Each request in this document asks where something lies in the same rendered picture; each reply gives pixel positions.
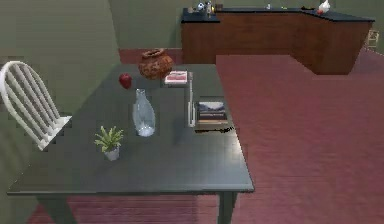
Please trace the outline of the red apple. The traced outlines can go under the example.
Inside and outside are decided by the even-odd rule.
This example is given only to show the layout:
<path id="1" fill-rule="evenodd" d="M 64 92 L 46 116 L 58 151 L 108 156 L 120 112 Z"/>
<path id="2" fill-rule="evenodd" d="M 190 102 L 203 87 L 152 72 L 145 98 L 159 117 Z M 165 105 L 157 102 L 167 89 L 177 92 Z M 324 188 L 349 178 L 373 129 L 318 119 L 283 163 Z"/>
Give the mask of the red apple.
<path id="1" fill-rule="evenodd" d="M 124 89 L 129 89 L 132 84 L 132 77 L 128 73 L 119 76 L 119 83 Z"/>

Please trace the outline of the clear glass bottle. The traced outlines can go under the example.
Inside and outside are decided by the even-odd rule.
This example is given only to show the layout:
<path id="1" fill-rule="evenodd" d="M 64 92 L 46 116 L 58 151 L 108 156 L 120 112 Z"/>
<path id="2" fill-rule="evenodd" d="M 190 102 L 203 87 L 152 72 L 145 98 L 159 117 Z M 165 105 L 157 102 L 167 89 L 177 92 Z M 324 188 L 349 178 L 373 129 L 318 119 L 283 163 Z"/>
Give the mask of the clear glass bottle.
<path id="1" fill-rule="evenodd" d="M 136 100 L 132 111 L 136 132 L 141 137 L 150 137 L 155 132 L 155 113 L 144 89 L 136 90 Z"/>

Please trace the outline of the pale wooden stool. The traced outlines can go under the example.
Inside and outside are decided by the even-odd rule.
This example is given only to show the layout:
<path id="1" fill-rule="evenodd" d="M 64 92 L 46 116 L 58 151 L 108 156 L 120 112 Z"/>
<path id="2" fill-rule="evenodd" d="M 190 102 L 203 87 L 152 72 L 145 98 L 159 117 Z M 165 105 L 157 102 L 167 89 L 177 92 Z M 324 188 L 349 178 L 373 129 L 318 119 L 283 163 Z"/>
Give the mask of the pale wooden stool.
<path id="1" fill-rule="evenodd" d="M 365 41 L 365 48 L 375 51 L 378 46 L 379 36 L 378 30 L 370 29 Z"/>

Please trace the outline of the dark grey table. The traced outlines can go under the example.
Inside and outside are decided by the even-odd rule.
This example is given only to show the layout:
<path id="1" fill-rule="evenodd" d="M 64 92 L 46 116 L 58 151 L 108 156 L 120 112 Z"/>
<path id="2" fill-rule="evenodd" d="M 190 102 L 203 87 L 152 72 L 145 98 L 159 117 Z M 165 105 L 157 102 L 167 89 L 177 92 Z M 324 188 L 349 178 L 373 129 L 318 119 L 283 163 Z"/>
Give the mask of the dark grey table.
<path id="1" fill-rule="evenodd" d="M 194 103 L 221 101 L 224 91 L 213 64 L 189 64 Z M 119 76 L 132 77 L 129 89 Z M 156 118 L 150 137 L 137 134 L 132 111 L 144 89 Z M 120 155 L 109 161 L 94 144 L 100 127 L 123 131 Z M 166 87 L 143 78 L 136 66 L 116 66 L 69 124 L 14 182 L 11 196 L 34 196 L 56 224 L 75 224 L 71 195 L 141 196 L 216 194 L 217 224 L 230 224 L 238 194 L 254 189 L 235 128 L 197 133 L 187 124 L 187 86 Z"/>

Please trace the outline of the brown counter with black top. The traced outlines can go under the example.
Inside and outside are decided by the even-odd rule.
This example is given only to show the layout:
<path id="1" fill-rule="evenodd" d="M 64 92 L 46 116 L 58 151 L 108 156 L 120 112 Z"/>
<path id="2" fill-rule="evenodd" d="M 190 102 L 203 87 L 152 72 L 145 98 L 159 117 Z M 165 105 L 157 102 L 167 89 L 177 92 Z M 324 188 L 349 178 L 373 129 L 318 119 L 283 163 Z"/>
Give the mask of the brown counter with black top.
<path id="1" fill-rule="evenodd" d="M 182 60 L 214 64 L 218 55 L 289 55 L 317 75 L 347 75 L 374 21 L 335 11 L 223 8 L 184 10 Z"/>

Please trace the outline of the green plant in white pot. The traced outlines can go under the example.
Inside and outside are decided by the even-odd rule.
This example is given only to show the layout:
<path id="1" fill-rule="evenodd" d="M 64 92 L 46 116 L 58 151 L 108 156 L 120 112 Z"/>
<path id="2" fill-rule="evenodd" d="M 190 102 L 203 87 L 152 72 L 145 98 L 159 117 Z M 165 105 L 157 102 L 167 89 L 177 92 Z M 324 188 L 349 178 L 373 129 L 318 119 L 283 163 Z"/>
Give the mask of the green plant in white pot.
<path id="1" fill-rule="evenodd" d="M 95 134 L 94 144 L 101 148 L 101 152 L 109 161 L 115 161 L 120 155 L 121 140 L 123 139 L 123 131 L 118 130 L 116 126 L 106 130 L 100 127 L 100 132 Z"/>

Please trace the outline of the white slatted chair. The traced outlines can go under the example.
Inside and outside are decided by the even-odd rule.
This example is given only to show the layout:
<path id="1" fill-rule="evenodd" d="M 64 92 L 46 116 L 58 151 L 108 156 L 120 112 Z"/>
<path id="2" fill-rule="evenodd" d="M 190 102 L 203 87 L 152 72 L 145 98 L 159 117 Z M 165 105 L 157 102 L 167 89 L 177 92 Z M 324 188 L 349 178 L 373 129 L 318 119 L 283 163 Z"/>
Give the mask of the white slatted chair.
<path id="1" fill-rule="evenodd" d="M 56 108 L 43 80 L 28 64 L 9 61 L 0 69 L 3 103 L 31 139 L 43 151 L 71 120 Z"/>

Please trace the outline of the brown woven basket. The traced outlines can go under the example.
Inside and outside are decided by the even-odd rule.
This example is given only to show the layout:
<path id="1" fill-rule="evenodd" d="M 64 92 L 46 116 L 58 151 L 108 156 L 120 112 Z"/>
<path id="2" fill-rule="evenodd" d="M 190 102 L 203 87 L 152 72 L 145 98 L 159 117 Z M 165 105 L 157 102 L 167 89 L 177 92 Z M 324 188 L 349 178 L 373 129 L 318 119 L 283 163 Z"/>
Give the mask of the brown woven basket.
<path id="1" fill-rule="evenodd" d="M 146 51 L 138 64 L 140 74 L 150 80 L 163 79 L 171 71 L 174 62 L 164 48 Z"/>

